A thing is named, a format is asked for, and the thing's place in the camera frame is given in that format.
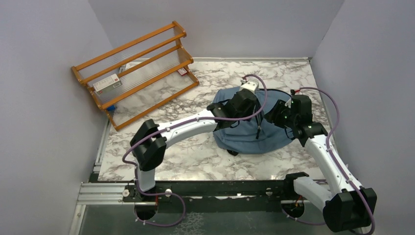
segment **wooden frame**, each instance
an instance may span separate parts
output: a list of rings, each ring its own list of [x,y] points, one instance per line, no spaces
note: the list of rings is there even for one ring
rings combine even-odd
[[[107,68],[105,68],[103,70],[94,71],[93,75],[88,75],[86,78],[84,78],[82,76],[81,70],[83,70],[83,69],[85,69],[85,68],[87,68],[91,65],[94,65],[95,63],[98,63],[99,61],[102,61],[102,60],[104,60],[104,59],[106,59],[110,56],[116,55],[117,53],[122,52],[122,51],[124,51],[124,50],[126,50],[126,49],[128,49],[128,48],[130,48],[134,45],[137,45],[137,44],[145,41],[145,40],[151,39],[152,37],[154,37],[156,35],[159,35],[159,34],[165,32],[167,30],[170,30],[170,29],[173,29],[173,31],[174,31],[174,36],[173,37],[171,37],[171,38],[169,38],[169,39],[167,39],[167,40],[165,40],[161,43],[158,43],[158,44],[156,44],[156,45],[154,45],[154,46],[152,46],[152,47],[150,47],[150,48],[148,48],[144,51],[136,53],[136,54],[134,54],[134,55],[132,55],[132,56],[126,58],[126,59],[122,59],[120,61],[117,61],[116,63],[108,66]],[[164,27],[162,27],[162,28],[160,28],[160,29],[158,29],[154,32],[151,32],[147,35],[139,37],[139,38],[137,38],[137,39],[135,39],[135,40],[133,40],[129,43],[126,43],[126,44],[124,44],[120,47],[117,47],[113,50],[110,50],[110,51],[108,51],[108,52],[106,52],[106,53],[104,53],[100,56],[97,56],[97,57],[95,57],[95,58],[93,58],[93,59],[91,59],[91,60],[89,60],[85,63],[82,63],[78,66],[72,66],[71,69],[72,69],[72,72],[74,73],[76,79],[79,81],[79,83],[81,83],[83,86],[87,87],[88,91],[90,92],[90,94],[91,94],[93,100],[95,101],[95,103],[97,104],[98,108],[106,113],[106,115],[110,119],[112,125],[118,131],[121,128],[131,124],[132,122],[142,118],[144,115],[146,115],[146,114],[154,111],[155,109],[161,107],[162,105],[166,104],[167,102],[171,101],[172,99],[178,97],[179,95],[189,91],[191,88],[196,87],[196,86],[199,85],[199,81],[197,80],[197,78],[189,71],[188,65],[193,63],[193,58],[183,48],[182,42],[180,41],[180,39],[183,38],[183,37],[186,37],[185,30],[176,21],[173,21],[171,24],[168,24],[168,25],[166,25],[166,26],[164,26]],[[179,61],[180,61],[179,64],[177,64],[176,66],[174,66],[172,68],[169,68],[169,69],[163,71],[162,73],[146,80],[145,82],[143,82],[143,83],[141,83],[141,84],[139,84],[139,85],[137,85],[133,88],[130,88],[127,91],[124,91],[121,94],[118,94],[116,97],[112,97],[111,100],[102,103],[101,100],[99,99],[99,97],[97,96],[97,94],[94,90],[94,87],[91,86],[90,84],[88,84],[89,82],[94,81],[97,78],[102,78],[104,75],[110,73],[111,71],[114,71],[114,70],[118,69],[119,67],[121,67],[123,65],[126,65],[127,63],[130,63],[130,62],[132,62],[132,61],[134,61],[134,60],[136,60],[136,59],[138,59],[138,58],[140,58],[144,55],[147,55],[147,54],[149,54],[149,53],[151,53],[151,52],[153,52],[153,51],[155,51],[155,50],[157,50],[157,49],[159,49],[159,48],[161,48],[165,45],[168,45],[172,42],[175,42],[176,45],[169,48],[169,49],[167,49],[167,50],[165,50],[165,51],[163,51],[163,52],[161,52],[161,53],[159,53],[159,54],[157,54],[157,55],[155,55],[155,56],[153,56],[153,57],[151,57],[151,58],[149,58],[149,59],[147,59],[147,60],[145,60],[145,61],[143,61],[143,62],[141,62],[141,63],[139,63],[139,64],[137,64],[137,65],[135,65],[135,66],[133,66],[133,67],[131,67],[131,68],[128,68],[127,70],[125,70],[123,72],[118,73],[117,76],[120,79],[121,78],[128,79],[128,77],[126,77],[128,74],[130,74],[130,73],[132,73],[132,72],[134,72],[138,69],[144,68],[146,65],[148,65],[152,62],[155,62],[158,59],[160,59],[160,58],[162,58],[162,57],[164,57],[164,56],[166,56],[170,53],[177,53],[178,54]],[[153,84],[153,83],[169,76],[170,74],[176,72],[178,69],[181,69],[181,68],[185,68],[187,70],[187,75],[193,81],[193,83],[191,85],[189,85],[186,88],[180,90],[179,92],[173,94],[172,96],[164,99],[163,101],[155,104],[151,108],[141,112],[140,114],[136,115],[135,117],[131,118],[130,120],[128,120],[128,121],[126,121],[126,122],[124,122],[120,125],[117,125],[115,123],[113,117],[111,116],[111,113],[107,111],[107,109],[109,107],[111,107],[112,105],[115,105],[117,102],[120,102],[121,100],[123,100],[123,99],[139,92],[143,88],[145,88],[147,86],[150,86],[151,84]]]

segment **white marble pattern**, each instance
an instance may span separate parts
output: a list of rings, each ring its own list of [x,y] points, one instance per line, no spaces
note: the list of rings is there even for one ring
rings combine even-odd
[[[240,78],[246,74],[254,73],[264,79],[268,88],[287,92],[303,86],[316,87],[307,61],[195,62],[189,67],[200,81],[198,87],[119,132],[111,128],[98,180],[133,179],[133,166],[124,164],[121,158],[130,147],[130,139],[145,120],[152,118],[155,123],[167,122],[199,112],[211,103],[219,89],[239,86]],[[315,91],[306,93],[312,99],[315,120],[322,122],[329,130],[320,95]],[[130,154],[127,159],[133,161],[134,157]],[[156,179],[265,180],[283,179],[287,173],[300,171],[305,171],[314,179],[323,178],[314,159],[298,141],[266,154],[239,154],[234,157],[218,148],[212,133],[206,133],[168,148],[163,163],[156,168]]]

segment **floor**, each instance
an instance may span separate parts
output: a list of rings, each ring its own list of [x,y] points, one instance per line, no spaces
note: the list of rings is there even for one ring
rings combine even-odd
[[[316,87],[308,61],[267,62],[194,62],[189,65],[200,85],[170,101],[141,120],[116,131],[111,127],[99,172],[99,181],[127,181],[134,177],[133,166],[124,164],[122,155],[141,124],[152,118],[155,123],[177,120],[206,108],[219,89],[240,85],[240,78],[254,73],[268,88],[289,91],[302,86]],[[313,102],[314,119],[329,130],[320,95],[307,92]],[[144,97],[154,93],[146,91]],[[130,154],[127,159],[133,160]],[[157,180],[267,180],[283,179],[288,173],[304,171],[314,179],[323,175],[314,159],[298,141],[261,155],[230,155],[218,148],[212,133],[193,136],[168,148],[163,163],[156,168]]]

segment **marble surface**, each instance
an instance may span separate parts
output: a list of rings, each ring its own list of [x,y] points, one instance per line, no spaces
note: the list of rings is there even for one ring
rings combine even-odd
[[[155,123],[161,123],[197,113],[211,103],[219,89],[239,86],[240,78],[246,74],[254,73],[264,79],[268,88],[287,92],[303,86],[316,87],[308,61],[195,62],[189,67],[200,81],[198,87],[118,132],[111,127],[99,181],[133,179],[133,166],[124,164],[121,158],[130,147],[130,139],[145,120],[152,118]],[[153,94],[149,91],[137,102],[146,97],[152,99]],[[329,130],[320,95],[315,91],[306,94],[312,99],[315,120]],[[135,107],[132,105],[126,113],[136,113]],[[133,161],[134,157],[130,154],[127,159]],[[298,141],[266,154],[232,156],[216,145],[212,133],[205,133],[168,148],[163,163],[156,168],[156,179],[266,180],[283,179],[287,173],[300,171],[307,172],[314,179],[323,178],[314,159]]]

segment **blue bag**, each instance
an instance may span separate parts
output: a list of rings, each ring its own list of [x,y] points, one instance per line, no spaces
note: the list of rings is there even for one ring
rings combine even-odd
[[[231,99],[238,91],[239,87],[219,90],[213,99],[213,103]],[[255,95],[259,103],[263,105],[265,98],[264,91],[260,90]],[[290,96],[282,91],[268,89],[267,103],[265,104],[262,115],[258,115],[250,121],[240,121],[239,125],[235,123],[233,125],[234,128],[225,128],[213,132],[216,143],[220,148],[228,150],[233,155],[237,155],[237,153],[267,153],[291,143],[292,140],[288,138],[286,130],[274,126],[266,120],[261,121],[264,113],[268,113],[277,100],[287,101],[289,98]]]

